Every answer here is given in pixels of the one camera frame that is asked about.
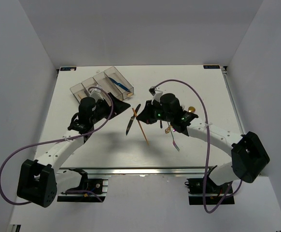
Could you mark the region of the black table knife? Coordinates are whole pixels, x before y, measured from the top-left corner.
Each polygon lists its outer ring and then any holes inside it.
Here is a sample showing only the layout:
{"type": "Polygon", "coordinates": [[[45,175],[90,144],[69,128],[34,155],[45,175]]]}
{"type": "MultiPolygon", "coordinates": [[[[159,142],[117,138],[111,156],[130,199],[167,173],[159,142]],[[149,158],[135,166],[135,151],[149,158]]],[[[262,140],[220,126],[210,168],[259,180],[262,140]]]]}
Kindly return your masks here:
{"type": "MultiPolygon", "coordinates": [[[[138,104],[137,107],[135,108],[135,112],[136,112],[136,113],[138,112],[138,110],[140,109],[140,107],[141,107],[141,104],[138,104]]],[[[134,119],[135,119],[135,116],[133,115],[133,116],[130,118],[129,122],[128,122],[128,125],[127,125],[127,128],[126,128],[126,135],[128,135],[128,133],[129,133],[129,131],[130,131],[130,129],[131,129],[131,126],[132,126],[132,123],[133,123],[134,119]]]]}

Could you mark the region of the rainbow gold spoon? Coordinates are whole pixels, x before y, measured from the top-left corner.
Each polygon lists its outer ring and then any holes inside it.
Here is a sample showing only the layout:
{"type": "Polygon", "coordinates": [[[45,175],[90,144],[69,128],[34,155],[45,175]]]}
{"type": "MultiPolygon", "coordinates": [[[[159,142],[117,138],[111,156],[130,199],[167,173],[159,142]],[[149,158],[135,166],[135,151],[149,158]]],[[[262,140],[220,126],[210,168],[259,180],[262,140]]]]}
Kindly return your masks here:
{"type": "Polygon", "coordinates": [[[189,108],[188,108],[188,112],[190,112],[190,113],[194,113],[196,111],[196,109],[195,109],[195,107],[193,107],[193,106],[190,106],[189,108]]]}

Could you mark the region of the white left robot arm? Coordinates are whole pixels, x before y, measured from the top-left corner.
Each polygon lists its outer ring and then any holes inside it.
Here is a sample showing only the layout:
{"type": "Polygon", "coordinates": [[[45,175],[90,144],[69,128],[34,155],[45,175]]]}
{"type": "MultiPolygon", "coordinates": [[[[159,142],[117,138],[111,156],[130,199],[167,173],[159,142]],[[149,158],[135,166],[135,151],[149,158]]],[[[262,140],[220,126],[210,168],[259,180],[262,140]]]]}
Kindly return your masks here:
{"type": "Polygon", "coordinates": [[[78,112],[61,142],[36,160],[26,160],[20,170],[17,196],[42,207],[48,207],[60,193],[87,193],[88,174],[80,168],[59,173],[62,164],[90,138],[94,125],[102,119],[112,119],[130,107],[112,93],[102,97],[94,91],[81,99],[78,112]]]}

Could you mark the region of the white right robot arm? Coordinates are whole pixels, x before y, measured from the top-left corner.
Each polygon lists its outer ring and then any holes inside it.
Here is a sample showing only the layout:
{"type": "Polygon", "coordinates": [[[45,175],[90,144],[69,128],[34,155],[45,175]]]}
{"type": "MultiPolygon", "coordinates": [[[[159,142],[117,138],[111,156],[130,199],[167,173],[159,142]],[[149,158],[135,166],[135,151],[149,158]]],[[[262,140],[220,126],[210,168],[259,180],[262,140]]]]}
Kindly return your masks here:
{"type": "Polygon", "coordinates": [[[257,134],[251,131],[237,134],[209,125],[198,115],[184,110],[171,93],[147,100],[137,120],[148,125],[168,122],[176,132],[208,142],[229,155],[231,161],[210,170],[204,180],[204,188],[211,193],[234,180],[254,182],[270,161],[257,134]]]}

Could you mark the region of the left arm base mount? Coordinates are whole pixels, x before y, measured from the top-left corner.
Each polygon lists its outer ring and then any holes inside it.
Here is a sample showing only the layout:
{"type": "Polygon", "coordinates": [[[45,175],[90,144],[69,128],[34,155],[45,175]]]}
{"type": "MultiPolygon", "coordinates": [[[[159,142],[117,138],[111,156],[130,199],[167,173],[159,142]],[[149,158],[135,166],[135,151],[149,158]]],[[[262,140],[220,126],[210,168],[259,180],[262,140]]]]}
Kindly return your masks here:
{"type": "Polygon", "coordinates": [[[56,181],[57,201],[69,203],[104,202],[109,182],[80,168],[62,171],[56,175],[56,181]]]}

